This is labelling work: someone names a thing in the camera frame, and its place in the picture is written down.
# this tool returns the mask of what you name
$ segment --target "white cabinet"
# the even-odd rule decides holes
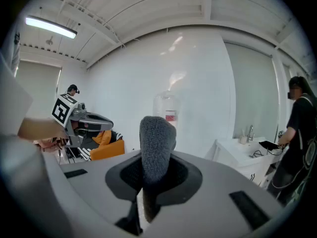
[[[270,164],[280,158],[280,156],[268,154],[267,150],[259,144],[262,141],[265,141],[265,138],[255,138],[254,141],[242,145],[238,139],[217,140],[212,160],[232,167],[255,184],[260,185],[264,182],[263,179]],[[263,156],[255,157],[253,155],[255,151],[261,152]]]

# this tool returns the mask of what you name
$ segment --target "black t-shirt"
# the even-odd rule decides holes
[[[293,105],[287,127],[296,130],[289,144],[289,150],[283,158],[285,169],[290,174],[296,174],[303,166],[303,155],[308,148],[308,141],[316,135],[316,109],[304,98],[299,98]],[[303,150],[300,148],[299,130],[303,140]]]

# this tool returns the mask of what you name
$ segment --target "person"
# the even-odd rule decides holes
[[[309,141],[316,136],[316,98],[304,77],[293,77],[289,81],[289,99],[294,100],[286,132],[278,141],[280,147],[289,144],[268,191],[278,196],[282,204],[287,204],[294,190],[307,176],[303,156],[307,152]]]
[[[70,85],[67,89],[67,94],[70,96],[74,96],[76,93],[79,94],[79,90],[76,85]]]

